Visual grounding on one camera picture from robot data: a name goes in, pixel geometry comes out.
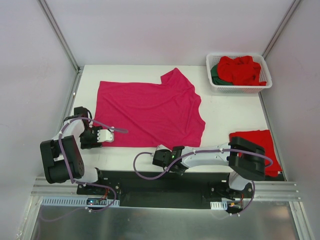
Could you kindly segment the pink t shirt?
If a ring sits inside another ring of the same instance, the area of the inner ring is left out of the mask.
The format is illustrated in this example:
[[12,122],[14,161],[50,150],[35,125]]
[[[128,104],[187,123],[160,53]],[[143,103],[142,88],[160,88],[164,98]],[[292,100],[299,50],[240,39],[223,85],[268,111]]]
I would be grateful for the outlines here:
[[178,68],[160,84],[101,81],[95,120],[128,133],[116,133],[110,147],[151,148],[159,145],[199,147],[205,130],[201,97]]

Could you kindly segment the white plastic laundry basket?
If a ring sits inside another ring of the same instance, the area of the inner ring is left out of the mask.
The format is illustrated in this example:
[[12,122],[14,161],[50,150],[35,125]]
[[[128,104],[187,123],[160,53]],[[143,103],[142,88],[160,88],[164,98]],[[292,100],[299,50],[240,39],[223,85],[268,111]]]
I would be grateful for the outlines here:
[[258,54],[209,53],[205,63],[216,93],[257,94],[273,85],[267,63]]

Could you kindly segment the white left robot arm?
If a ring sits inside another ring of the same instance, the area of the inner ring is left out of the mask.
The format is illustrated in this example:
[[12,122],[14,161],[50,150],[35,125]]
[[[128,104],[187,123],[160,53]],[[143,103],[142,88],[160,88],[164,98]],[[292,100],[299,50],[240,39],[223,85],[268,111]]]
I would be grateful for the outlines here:
[[64,119],[61,132],[40,143],[44,176],[50,184],[68,180],[88,183],[88,188],[99,195],[105,191],[106,182],[99,178],[98,168],[85,166],[80,150],[100,148],[98,133],[103,128],[91,125],[92,114],[87,108],[76,107],[73,113]]

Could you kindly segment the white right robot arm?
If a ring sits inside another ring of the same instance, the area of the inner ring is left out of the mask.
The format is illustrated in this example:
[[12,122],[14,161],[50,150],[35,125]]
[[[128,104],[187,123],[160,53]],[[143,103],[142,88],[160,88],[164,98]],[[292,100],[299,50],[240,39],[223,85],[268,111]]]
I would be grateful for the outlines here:
[[171,150],[159,145],[152,164],[183,175],[190,168],[199,166],[230,167],[225,193],[237,197],[250,182],[266,178],[265,149],[242,137],[232,137],[228,143],[211,147],[175,146]]

